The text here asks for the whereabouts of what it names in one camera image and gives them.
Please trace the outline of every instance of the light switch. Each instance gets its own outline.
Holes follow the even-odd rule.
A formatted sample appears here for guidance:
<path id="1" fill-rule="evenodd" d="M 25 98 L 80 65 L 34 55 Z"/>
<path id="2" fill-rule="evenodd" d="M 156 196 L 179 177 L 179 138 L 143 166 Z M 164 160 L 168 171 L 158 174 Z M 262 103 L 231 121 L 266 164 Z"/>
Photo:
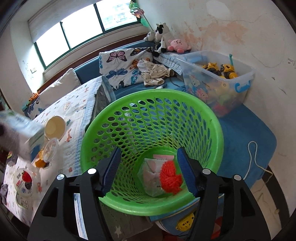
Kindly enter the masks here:
<path id="1" fill-rule="evenodd" d="M 33 74 L 33 73 L 35 73 L 37 70 L 36 70 L 36 68 L 32 68 L 31 69 L 31 73 Z"/>

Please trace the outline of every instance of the window sill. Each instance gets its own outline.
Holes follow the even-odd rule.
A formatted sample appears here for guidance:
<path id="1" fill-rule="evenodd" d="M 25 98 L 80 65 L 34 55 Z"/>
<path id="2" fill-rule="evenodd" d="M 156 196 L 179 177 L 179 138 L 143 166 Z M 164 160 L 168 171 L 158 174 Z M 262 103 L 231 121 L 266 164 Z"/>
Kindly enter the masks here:
<path id="1" fill-rule="evenodd" d="M 66 54 L 65 56 L 63 56 L 62 58 L 60 58 L 59 60 L 57 60 L 54 64 L 52 64 L 50 67 L 48 67 L 44 72 L 43 72 L 43 76 L 45 78 L 45 82 L 47 80 L 49 80 L 51 77 L 53 77 L 55 74 L 57 74 L 60 70 L 62 70 L 63 68 L 67 67 L 68 65 L 70 65 L 72 62 L 74 62 L 75 60 L 97 50 L 100 49 L 108 44 L 104 44 L 104 40 L 107 39 L 110 36 L 118 36 L 118 37 L 114 37 L 112 38 L 113 42 L 125 39 L 127 37 L 132 37 L 134 35 L 138 35 L 138 34 L 143 34 L 147 32 L 147 28 L 144 27 L 142 24 L 134 24 L 131 26 L 127 26 L 118 30 L 114 30 L 110 33 L 106 33 L 102 36 L 99 36 L 95 39 L 90 40 L 89 42 L 79 46 L 78 48 L 72 50 L 71 52 L 69 52 L 68 54 Z"/>

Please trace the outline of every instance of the red yarn ball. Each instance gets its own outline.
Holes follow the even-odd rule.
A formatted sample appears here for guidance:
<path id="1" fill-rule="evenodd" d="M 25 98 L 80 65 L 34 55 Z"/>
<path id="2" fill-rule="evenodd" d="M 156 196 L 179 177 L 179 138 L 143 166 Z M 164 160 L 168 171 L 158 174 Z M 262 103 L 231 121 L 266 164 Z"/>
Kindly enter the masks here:
<path id="1" fill-rule="evenodd" d="M 173 161 L 166 161 L 161 167 L 159 180 L 162 189 L 166 193 L 177 194 L 182 189 L 180 186 L 183 183 L 182 175 L 176 175 L 176 167 Z"/>

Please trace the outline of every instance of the green window frame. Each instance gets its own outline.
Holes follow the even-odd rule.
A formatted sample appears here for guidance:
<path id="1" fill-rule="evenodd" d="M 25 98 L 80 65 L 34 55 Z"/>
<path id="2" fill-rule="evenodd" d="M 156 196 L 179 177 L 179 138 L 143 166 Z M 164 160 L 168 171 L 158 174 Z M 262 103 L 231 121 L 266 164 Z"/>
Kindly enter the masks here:
<path id="1" fill-rule="evenodd" d="M 69 44 L 69 40 L 68 40 L 68 38 L 67 38 L 67 36 L 66 36 L 65 30 L 64 30 L 64 27 L 63 27 L 63 22 L 60 22 L 60 25 L 61 25 L 61 28 L 62 28 L 62 32 L 63 32 L 63 34 L 64 34 L 64 37 L 65 37 L 65 40 L 66 40 L 67 45 L 68 45 L 68 47 L 69 47 L 69 50 L 68 50 L 67 52 L 65 52 L 64 54 L 62 54 L 61 56 L 59 56 L 58 58 L 56 58 L 54 61 L 52 61 L 49 65 L 47 65 L 47 66 L 45 65 L 45 63 L 44 63 L 44 61 L 43 61 L 43 58 L 42 58 L 42 56 L 41 56 L 41 53 L 40 53 L 40 51 L 39 51 L 38 45 L 37 45 L 36 42 L 34 43 L 34 46 L 35 46 L 35 48 L 36 48 L 36 51 L 37 51 L 38 57 L 39 57 L 39 59 L 40 59 L 40 62 L 41 62 L 41 64 L 42 64 L 44 70 L 48 69 L 48 68 L 49 68 L 50 66 L 52 66 L 56 61 L 58 61 L 59 59 L 61 59 L 62 57 L 64 57 L 64 56 L 67 55 L 68 53 L 70 53 L 72 50 L 74 50 L 74 49 L 76 49 L 76 48 L 78 48 L 78 47 L 84 45 L 85 43 L 87 43 L 87 42 L 89 42 L 89 41 L 91 41 L 91 40 L 93 40 L 93 39 L 96 39 L 96 38 L 98 38 L 98 37 L 100 37 L 100 36 L 103 36 L 104 34 L 107 34 L 107 33 L 112 32 L 112 31 L 115 31 L 115 30 L 118 30 L 118 29 L 121 29 L 121 28 L 124 28 L 124 27 L 128 27 L 128 26 L 132 26 L 132 25 L 135 25 L 135 24 L 139 24 L 139 23 L 141 23 L 141 19 L 140 19 L 140 18 L 137 18 L 137 21 L 136 21 L 136 22 L 127 23 L 127 24 L 124 24 L 124 25 L 117 26 L 117 27 L 115 27 L 115 28 L 111 28 L 111 29 L 105 30 L 105 27 L 104 27 L 104 25 L 103 25 L 103 22 L 102 22 L 102 19 L 101 19 L 101 16 L 100 16 L 99 10 L 98 10 L 98 6 L 96 5 L 96 3 L 94 4 L 94 9 L 95 9 L 95 11 L 96 11 L 96 15 L 97 15 L 97 17 L 98 17 L 98 20 L 99 20 L 99 23 L 100 23 L 100 26 L 101 26 L 103 32 L 102 32 L 101 34 L 96 35 L 96 36 L 94 36 L 94 37 L 92 37 L 92 38 L 90 38 L 90 39 L 88 39 L 88 40 L 82 42 L 81 44 L 78 44 L 77 46 L 71 48 L 71 46 L 70 46 L 70 44 Z"/>

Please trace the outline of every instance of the window shade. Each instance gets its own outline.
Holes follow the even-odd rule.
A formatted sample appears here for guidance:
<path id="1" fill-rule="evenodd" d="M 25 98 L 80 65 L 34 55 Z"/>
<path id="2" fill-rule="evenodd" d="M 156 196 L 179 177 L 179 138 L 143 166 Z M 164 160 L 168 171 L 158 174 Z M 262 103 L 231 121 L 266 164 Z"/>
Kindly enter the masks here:
<path id="1" fill-rule="evenodd" d="M 28 20 L 29 30 L 35 43 L 47 30 L 70 14 L 100 0 L 52 0 Z"/>

